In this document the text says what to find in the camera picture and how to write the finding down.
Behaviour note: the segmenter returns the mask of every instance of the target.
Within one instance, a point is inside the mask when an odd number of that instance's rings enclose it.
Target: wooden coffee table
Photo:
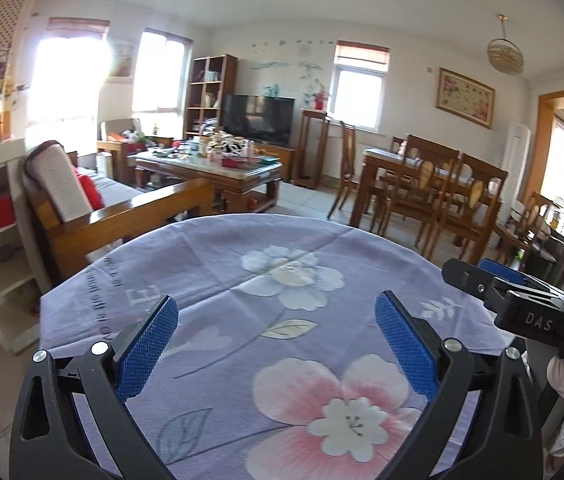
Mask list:
[[[182,180],[205,178],[221,190],[225,213],[259,213],[277,203],[282,165],[271,164],[257,168],[233,170],[224,168],[219,162],[209,162],[197,155],[186,158],[165,158],[154,156],[151,152],[139,153],[135,158],[135,183],[137,187],[146,186],[151,173],[159,173]],[[254,189],[267,185],[267,192]],[[249,198],[255,198],[258,206],[249,210]]]

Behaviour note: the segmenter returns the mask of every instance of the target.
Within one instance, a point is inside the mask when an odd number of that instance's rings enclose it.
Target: metal screw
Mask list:
[[[449,352],[459,352],[462,349],[462,343],[460,343],[457,339],[447,339],[444,341],[444,348],[446,348]]]
[[[105,353],[107,350],[108,350],[108,343],[105,342],[105,341],[100,341],[98,343],[95,343],[90,348],[91,353],[93,353],[95,355],[101,355],[101,354]]]
[[[514,346],[508,347],[505,350],[505,353],[507,354],[507,357],[509,359],[513,359],[513,361],[515,361],[516,359],[520,359],[520,350],[518,350]]]
[[[36,363],[41,363],[42,361],[44,361],[44,359],[46,359],[47,355],[48,354],[46,353],[46,350],[38,350],[33,354],[33,361],[35,361]]]

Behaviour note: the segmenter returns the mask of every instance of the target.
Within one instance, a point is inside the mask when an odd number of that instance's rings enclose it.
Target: white flower print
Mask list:
[[[427,319],[435,316],[439,321],[444,320],[444,317],[448,316],[449,319],[453,319],[456,316],[456,308],[462,308],[462,305],[456,303],[450,298],[442,298],[446,304],[440,301],[423,301],[422,306],[426,309],[422,312],[422,317]]]
[[[253,296],[277,296],[291,310],[309,310],[329,303],[326,292],[344,286],[344,276],[331,267],[319,266],[313,253],[270,246],[241,257],[242,267],[254,272],[236,288]]]
[[[350,452],[358,462],[373,458],[373,444],[384,444],[389,434],[381,426],[387,412],[371,405],[366,397],[344,401],[331,399],[322,407],[325,418],[313,420],[306,427],[311,435],[325,436],[321,450],[329,456]]]

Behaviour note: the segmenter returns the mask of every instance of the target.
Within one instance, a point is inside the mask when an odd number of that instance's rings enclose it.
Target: blue gripper pad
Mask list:
[[[139,395],[177,328],[177,302],[166,298],[135,342],[117,362],[117,397],[126,402]]]
[[[413,389],[432,402],[440,387],[436,378],[436,362],[386,293],[375,300],[375,322]]]
[[[526,280],[524,279],[524,274],[517,272],[516,270],[509,269],[507,266],[489,260],[487,258],[483,259],[478,265],[478,269],[486,270],[491,274],[495,274],[498,278],[507,280],[507,282],[513,283],[514,285],[526,286]]]

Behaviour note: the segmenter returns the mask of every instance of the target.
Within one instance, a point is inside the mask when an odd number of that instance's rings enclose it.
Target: white cabinet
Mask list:
[[[0,344],[15,353],[39,339],[34,306],[50,290],[21,184],[25,154],[23,139],[0,143],[0,186],[8,186],[15,211],[15,223],[0,228],[0,247],[10,253],[0,263]]]

